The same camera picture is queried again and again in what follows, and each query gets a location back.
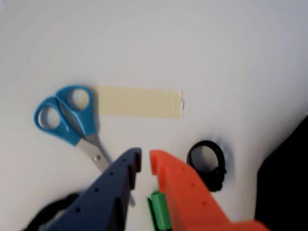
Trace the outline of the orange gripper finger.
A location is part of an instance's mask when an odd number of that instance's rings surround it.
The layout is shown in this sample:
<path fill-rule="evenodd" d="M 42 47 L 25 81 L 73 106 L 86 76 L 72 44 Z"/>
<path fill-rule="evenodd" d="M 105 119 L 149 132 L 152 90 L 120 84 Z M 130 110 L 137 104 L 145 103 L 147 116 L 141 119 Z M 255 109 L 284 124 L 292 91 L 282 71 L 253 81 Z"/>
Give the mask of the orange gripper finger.
<path fill-rule="evenodd" d="M 180 159 L 163 150 L 151 150 L 150 160 L 174 231 L 267 230 L 256 220 L 231 222 L 196 171 Z"/>

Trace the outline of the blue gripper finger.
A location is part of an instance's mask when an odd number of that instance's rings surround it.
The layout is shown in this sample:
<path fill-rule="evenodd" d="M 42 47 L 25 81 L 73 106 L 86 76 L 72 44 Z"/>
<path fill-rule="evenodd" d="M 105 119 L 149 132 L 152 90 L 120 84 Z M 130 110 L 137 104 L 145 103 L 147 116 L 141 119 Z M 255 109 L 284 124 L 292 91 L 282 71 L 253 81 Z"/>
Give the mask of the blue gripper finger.
<path fill-rule="evenodd" d="M 130 192 L 141 171 L 141 148 L 131 148 L 51 225 L 49 231 L 123 231 Z"/>

